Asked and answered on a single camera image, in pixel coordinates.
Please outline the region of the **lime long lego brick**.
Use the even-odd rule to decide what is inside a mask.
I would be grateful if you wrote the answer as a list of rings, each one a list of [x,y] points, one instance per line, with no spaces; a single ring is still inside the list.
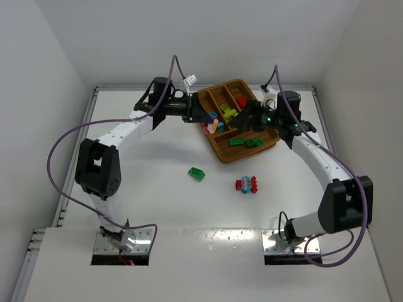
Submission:
[[[230,109],[224,113],[224,118],[226,120],[231,120],[233,117],[237,116],[238,112],[235,109]]]

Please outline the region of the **red rectangular lego brick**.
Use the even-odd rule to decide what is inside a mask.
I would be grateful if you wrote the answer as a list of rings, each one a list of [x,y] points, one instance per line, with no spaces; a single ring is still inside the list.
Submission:
[[[245,107],[245,105],[247,104],[247,99],[243,96],[240,96],[237,98],[237,103],[238,103],[239,107],[241,109],[243,109]]]

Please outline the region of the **green number three lego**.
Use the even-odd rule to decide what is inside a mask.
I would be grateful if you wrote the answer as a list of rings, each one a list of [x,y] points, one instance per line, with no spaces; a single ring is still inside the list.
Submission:
[[[256,146],[255,141],[253,139],[246,140],[245,145],[247,148],[254,148]]]

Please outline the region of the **dark green lego brick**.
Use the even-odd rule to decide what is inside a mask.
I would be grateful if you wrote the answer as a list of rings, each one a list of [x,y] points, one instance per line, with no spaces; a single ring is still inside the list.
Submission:
[[[253,139],[253,147],[260,147],[264,144],[264,142],[260,139]]]

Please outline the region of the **lime square lego brick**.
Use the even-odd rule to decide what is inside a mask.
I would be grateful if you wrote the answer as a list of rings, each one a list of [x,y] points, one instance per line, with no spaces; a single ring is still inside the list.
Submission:
[[[223,113],[227,113],[231,110],[226,104],[220,105],[219,108]]]

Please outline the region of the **blue fish lego assembly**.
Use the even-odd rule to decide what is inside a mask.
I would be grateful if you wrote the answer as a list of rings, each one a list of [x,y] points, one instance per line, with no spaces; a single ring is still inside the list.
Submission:
[[[258,182],[256,176],[243,176],[241,179],[236,180],[236,190],[244,194],[253,193],[258,191]]]

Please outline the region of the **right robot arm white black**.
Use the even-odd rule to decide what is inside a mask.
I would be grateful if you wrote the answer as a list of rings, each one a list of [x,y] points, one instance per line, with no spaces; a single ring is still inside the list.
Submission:
[[[316,128],[301,119],[301,97],[295,91],[280,92],[276,108],[248,100],[229,125],[238,130],[276,130],[279,137],[310,168],[324,195],[317,211],[287,220],[288,243],[319,233],[333,234],[372,222],[373,182],[367,176],[354,178],[330,151],[323,147]]]

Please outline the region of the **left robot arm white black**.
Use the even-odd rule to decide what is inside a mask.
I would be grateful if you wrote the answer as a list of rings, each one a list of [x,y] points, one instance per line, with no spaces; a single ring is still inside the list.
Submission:
[[[122,182],[120,155],[140,137],[154,130],[167,116],[179,116],[185,123],[199,123],[207,135],[218,127],[218,119],[201,106],[198,95],[190,93],[196,77],[181,82],[182,96],[167,77],[156,77],[135,104],[128,120],[95,140],[85,139],[79,147],[75,182],[93,200],[104,237],[123,243],[129,222],[117,196]]]

